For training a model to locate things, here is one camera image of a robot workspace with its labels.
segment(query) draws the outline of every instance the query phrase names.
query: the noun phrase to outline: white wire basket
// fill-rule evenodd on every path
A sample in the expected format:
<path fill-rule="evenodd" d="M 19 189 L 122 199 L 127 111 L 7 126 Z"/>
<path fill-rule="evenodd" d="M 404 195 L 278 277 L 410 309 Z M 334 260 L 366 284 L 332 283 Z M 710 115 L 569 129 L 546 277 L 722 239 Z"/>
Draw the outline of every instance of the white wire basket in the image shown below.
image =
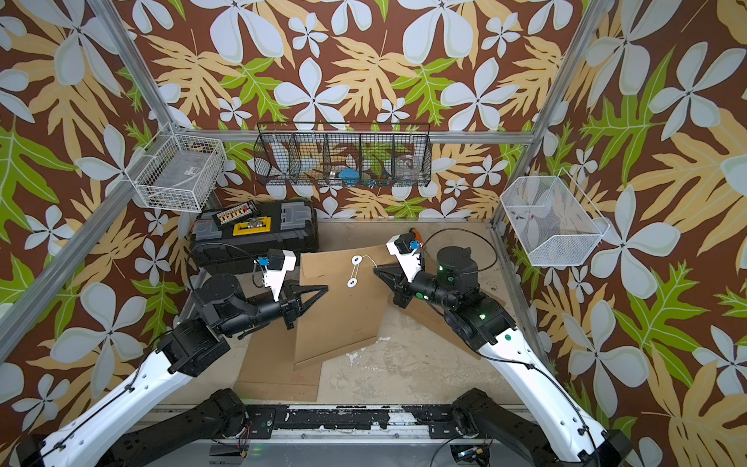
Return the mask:
<path fill-rule="evenodd" d="M 226 165 L 223 143 L 174 132 L 167 125 L 147 147 L 150 160 L 130 179 L 146 207 L 201 212 Z"/>
<path fill-rule="evenodd" d="M 559 176 L 519 177 L 500 195 L 532 266 L 581 266 L 610 228 L 572 178 L 571 183 L 574 193 Z"/>

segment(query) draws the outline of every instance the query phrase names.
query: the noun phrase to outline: floral wallpaper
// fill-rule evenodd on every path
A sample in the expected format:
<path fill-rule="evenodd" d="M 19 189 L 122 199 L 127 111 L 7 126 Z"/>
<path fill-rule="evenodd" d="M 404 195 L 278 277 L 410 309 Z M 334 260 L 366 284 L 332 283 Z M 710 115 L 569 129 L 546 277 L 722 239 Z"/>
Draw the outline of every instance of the floral wallpaper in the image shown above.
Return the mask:
<path fill-rule="evenodd" d="M 84 0 L 0 0 L 0 326 L 156 130 Z M 188 216 L 130 203 L 0 365 L 0 464 L 137 365 L 185 298 Z"/>
<path fill-rule="evenodd" d="M 186 127 L 405 120 L 519 132 L 545 102 L 588 2 L 115 3 Z"/>
<path fill-rule="evenodd" d="M 115 2 L 185 128 L 527 132 L 586 1 Z M 321 218 L 490 218 L 522 146 L 436 145 L 425 187 L 264 187 L 227 145 L 225 203 L 308 197 Z M 340 168 L 369 161 L 338 155 Z M 285 173 L 288 167 L 273 167 Z"/>
<path fill-rule="evenodd" d="M 570 172 L 612 227 L 580 267 L 506 237 L 553 370 L 635 467 L 747 464 L 746 21 L 616 2 L 529 169 Z"/>

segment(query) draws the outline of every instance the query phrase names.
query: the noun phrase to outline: black wire basket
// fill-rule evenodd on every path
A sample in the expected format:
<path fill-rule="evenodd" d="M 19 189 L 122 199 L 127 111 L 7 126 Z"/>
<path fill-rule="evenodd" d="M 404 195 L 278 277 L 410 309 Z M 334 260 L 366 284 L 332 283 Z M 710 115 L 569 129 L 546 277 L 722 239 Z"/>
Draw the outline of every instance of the black wire basket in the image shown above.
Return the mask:
<path fill-rule="evenodd" d="M 290 182 L 369 188 L 430 183 L 430 126 L 396 132 L 394 125 L 379 124 L 379 130 L 372 132 L 356 131 L 351 126 L 356 124 L 346 125 L 347 131 L 296 131 L 287 126 L 260 129 L 254 143 L 257 180 L 263 185 Z M 399 127 L 407 128 L 402 123 Z"/>

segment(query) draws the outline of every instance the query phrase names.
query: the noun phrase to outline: black cable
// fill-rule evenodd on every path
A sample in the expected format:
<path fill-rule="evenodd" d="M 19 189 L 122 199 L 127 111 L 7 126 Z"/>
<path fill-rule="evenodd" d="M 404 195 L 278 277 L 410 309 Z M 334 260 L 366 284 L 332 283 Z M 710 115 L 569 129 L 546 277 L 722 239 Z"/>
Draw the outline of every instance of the black cable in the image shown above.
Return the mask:
<path fill-rule="evenodd" d="M 254 262 L 254 266 L 252 266 L 252 284 L 254 284 L 256 288 L 262 288 L 264 287 L 264 285 L 258 285 L 257 281 L 255 281 L 255 278 L 257 277 L 255 274 L 256 272 L 257 272 L 257 262 Z"/>
<path fill-rule="evenodd" d="M 224 242 L 222 242 L 222 241 L 209 241 L 209 242 L 207 242 L 207 243 L 204 243 L 204 244 L 199 244 L 199 245 L 197 245 L 197 246 L 198 246 L 198 247 L 207 247 L 208 245 L 221 245 L 221 246 L 223 246 L 223 247 L 231 247 L 231 248 L 235 248 L 236 250 L 239 250 L 239 251 L 241 251 L 241 253 L 242 253 L 243 255 L 245 255 L 245 256 L 249 256 L 249 257 L 250 257 L 250 258 L 251 258 L 251 259 L 252 259 L 253 261 L 256 261 L 256 260 L 257 260 L 257 257 L 256 257 L 255 255 L 253 255 L 253 254 L 251 254 L 251 253 L 247 253 L 246 251 L 244 251 L 243 249 L 241 249 L 241 248 L 237 247 L 236 245 L 231 245 L 231 244 L 227 244 L 227 243 L 224 243 Z M 190 250 L 190 252 L 189 252 L 189 253 L 187 254 L 187 259 L 189 259 L 189 258 L 192 258 L 192 259 L 194 259 L 194 257 L 192 256 L 192 253 L 194 253 L 194 248 L 193 248 L 192 250 Z M 253 276 L 253 273 L 254 273 L 254 271 L 252 272 L 252 282 L 254 282 L 254 276 Z M 190 286 L 190 288 L 191 288 L 192 290 L 195 290 L 195 288 L 194 288 L 194 284 L 192 283 L 192 277 L 191 277 L 191 276 L 190 276 L 189 274 L 187 274 L 187 280 L 189 281 L 189 286 Z"/>
<path fill-rule="evenodd" d="M 161 333 L 160 335 L 158 335 L 157 338 L 153 339 L 152 343 L 155 342 L 155 341 L 157 341 L 158 339 L 160 339 L 162 336 L 164 336 L 164 335 L 166 335 L 168 333 L 171 333 L 172 331 L 173 330 L 168 330 L 168 331 L 166 331 L 164 333 Z M 47 451 L 44 454 L 42 454 L 41 457 L 39 457 L 38 459 L 36 459 L 35 461 L 33 461 L 31 464 L 29 464 L 28 467 L 32 467 L 32 466 L 36 465 L 39 461 L 43 460 L 45 457 L 47 457 L 51 453 L 55 452 L 57 449 L 59 449 L 60 451 L 62 451 L 66 447 L 66 445 L 64 444 L 65 441 L 67 441 L 68 439 L 72 438 L 72 436 L 75 434 L 75 432 L 78 431 L 83 425 L 85 425 L 90 419 L 92 419 L 93 417 L 97 416 L 99 414 L 99 412 L 101 412 L 103 409 L 105 409 L 107 406 L 109 406 L 109 404 L 111 404 L 112 402 L 114 402 L 115 400 L 117 400 L 118 398 L 120 398 L 120 396 L 122 396 L 122 395 L 124 395 L 125 393 L 128 393 L 128 392 L 133 392 L 135 390 L 135 388 L 133 387 L 133 384 L 135 384 L 135 382 L 137 382 L 137 377 L 140 375 L 140 369 L 142 368 L 143 363 L 145 362 L 146 358 L 153 352 L 152 343 L 148 346 L 148 349 L 149 349 L 148 353 L 144 353 L 143 356 L 140 358 L 140 363 L 137 364 L 137 369 L 135 370 L 134 378 L 132 378 L 132 381 L 129 384 L 125 385 L 125 388 L 122 390 L 122 392 L 120 392 L 118 395 L 114 396 L 113 398 L 111 398 L 110 400 L 108 400 L 104 405 L 102 405 L 101 407 L 99 407 L 93 414 L 91 414 L 90 417 L 86 418 L 77 427 L 73 428 L 72 431 L 70 431 L 70 433 L 67 434 L 67 436 L 65 436 L 64 438 L 62 438 L 62 440 L 56 442 L 55 445 L 52 446 L 52 449 L 50 449 L 49 451 Z"/>
<path fill-rule="evenodd" d="M 445 445 L 449 444 L 449 443 L 450 443 L 450 442 L 452 442 L 452 441 L 453 441 L 454 439 L 457 439 L 457 438 L 461 438 L 461 437 L 462 437 L 462 435 L 456 435 L 456 436 L 454 436 L 454 437 L 453 437 L 452 439 L 447 439 L 446 441 L 444 441 L 444 442 L 443 442 L 443 443 L 442 443 L 442 444 L 441 444 L 441 445 L 440 445 L 440 446 L 438 447 L 438 449 L 436 449 L 436 452 L 434 452 L 434 453 L 433 453 L 433 456 L 432 456 L 432 457 L 430 458 L 430 466 L 429 466 L 429 467 L 433 467 L 433 461 L 434 461 L 434 460 L 436 460 L 436 454 L 438 454 L 438 452 L 439 452 L 439 451 L 440 451 L 440 450 L 441 450 L 441 449 L 442 449 L 442 448 L 443 448 L 443 447 L 444 447 Z"/>
<path fill-rule="evenodd" d="M 430 307 L 433 308 L 436 311 L 436 313 L 438 313 L 438 310 L 434 307 L 434 305 L 430 301 L 426 300 L 426 303 L 428 303 L 430 305 Z M 444 317 L 444 320 L 446 320 L 446 315 L 445 314 L 442 314 L 442 313 L 439 313 L 439 314 Z M 511 360 L 511 359 L 494 359 L 492 357 L 489 357 L 489 356 L 486 356 L 486 355 L 482 355 L 480 352 L 478 352 L 477 350 L 473 349 L 472 346 L 470 346 L 470 344 L 467 343 L 467 341 L 464 340 L 463 338 L 462 338 L 462 341 L 465 343 L 465 345 L 467 346 L 467 348 L 469 348 L 469 350 L 471 350 L 472 352 L 475 352 L 477 355 L 483 357 L 486 360 L 491 360 L 493 362 L 498 362 L 498 363 L 515 363 L 515 364 L 518 364 L 518 365 L 523 365 L 524 367 L 527 368 L 527 370 L 535 370 L 535 371 L 539 372 L 542 376 L 544 376 L 545 378 L 547 378 L 548 381 L 550 381 L 551 383 L 553 383 L 553 386 L 555 386 L 555 389 L 558 390 L 558 392 L 565 398 L 565 400 L 568 402 L 568 404 L 570 404 L 570 406 L 574 410 L 574 412 L 576 412 L 576 416 L 578 416 L 578 421 L 581 422 L 581 427 L 583 427 L 583 430 L 586 432 L 586 435 L 589 436 L 589 440 L 592 442 L 592 447 L 594 448 L 594 452 L 595 452 L 596 457 L 597 457 L 597 463 L 598 463 L 598 465 L 601 465 L 601 459 L 599 457 L 599 450 L 597 448 L 596 443 L 594 442 L 594 436 L 592 436 L 592 431 L 589 428 L 589 425 L 587 425 L 586 422 L 583 420 L 583 416 L 581 416 L 581 412 L 576 407 L 576 404 L 568 396 L 568 394 L 566 394 L 566 392 L 563 390 L 563 388 L 560 387 L 560 385 L 557 383 L 557 381 L 555 381 L 555 378 L 553 378 L 549 374 L 547 374 L 544 371 L 542 371 L 539 368 L 537 368 L 533 363 L 526 363 L 526 362 L 522 362 L 522 361 L 519 361 L 519 360 Z"/>
<path fill-rule="evenodd" d="M 496 249 L 495 249 L 495 247 L 493 246 L 493 243 L 491 243 L 491 242 L 490 242 L 490 240 L 488 240 L 487 238 L 483 237 L 483 236 L 482 236 L 482 235 L 480 235 L 479 233 L 476 233 L 476 232 L 472 232 L 471 230 L 467 230 L 467 229 L 460 229 L 460 228 L 458 228 L 458 227 L 447 227 L 446 229 L 441 229 L 441 230 L 439 230 L 439 231 L 437 231 L 437 232 L 433 233 L 433 234 L 432 234 L 432 235 L 431 235 L 430 237 L 428 237 L 428 239 L 427 239 L 427 240 L 425 240 L 425 242 L 423 243 L 423 246 L 422 246 L 422 248 L 423 248 L 423 249 L 425 249 L 425 246 L 426 246 L 426 245 L 428 244 L 428 242 L 430 241 L 430 239 L 431 239 L 431 238 L 433 238 L 433 237 L 437 236 L 437 235 L 438 235 L 438 234 L 440 234 L 441 232 L 446 232 L 447 230 L 459 230 L 460 232 L 467 232 L 467 233 L 471 233 L 472 235 L 475 235 L 475 236 L 477 236 L 477 237 L 480 237 L 480 238 L 482 238 L 482 239 L 483 239 L 483 240 L 485 241 L 485 243 L 487 243 L 487 244 L 488 244 L 488 245 L 490 246 L 491 250 L 493 250 L 493 254 L 495 254 L 495 259 L 493 260 L 493 262 L 492 262 L 492 263 L 490 263 L 490 265 L 489 265 L 489 266 L 483 267 L 482 269 L 478 269 L 478 270 L 477 270 L 476 272 L 478 272 L 478 273 L 479 273 L 479 272 L 483 272 L 484 270 L 488 270 L 488 269 L 490 269 L 491 267 L 495 266 L 495 263 L 497 263 L 497 262 L 498 262 L 498 250 L 496 250 Z"/>

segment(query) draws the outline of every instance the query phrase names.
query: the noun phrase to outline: wire basket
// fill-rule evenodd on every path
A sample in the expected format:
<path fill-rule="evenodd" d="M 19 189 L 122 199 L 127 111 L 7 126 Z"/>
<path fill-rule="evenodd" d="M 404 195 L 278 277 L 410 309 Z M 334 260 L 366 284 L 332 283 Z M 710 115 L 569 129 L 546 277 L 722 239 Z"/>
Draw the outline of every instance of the wire basket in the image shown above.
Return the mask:
<path fill-rule="evenodd" d="M 223 143 L 165 126 L 147 147 L 150 161 L 131 179 L 146 207 L 201 212 L 226 164 Z"/>
<path fill-rule="evenodd" d="M 559 176 L 525 176 L 500 195 L 532 266 L 581 266 L 610 228 L 581 187 L 573 183 L 575 195 Z M 592 208 L 593 219 L 580 198 Z"/>
<path fill-rule="evenodd" d="M 429 131 L 260 130 L 254 157 L 263 185 L 426 186 L 431 175 Z"/>

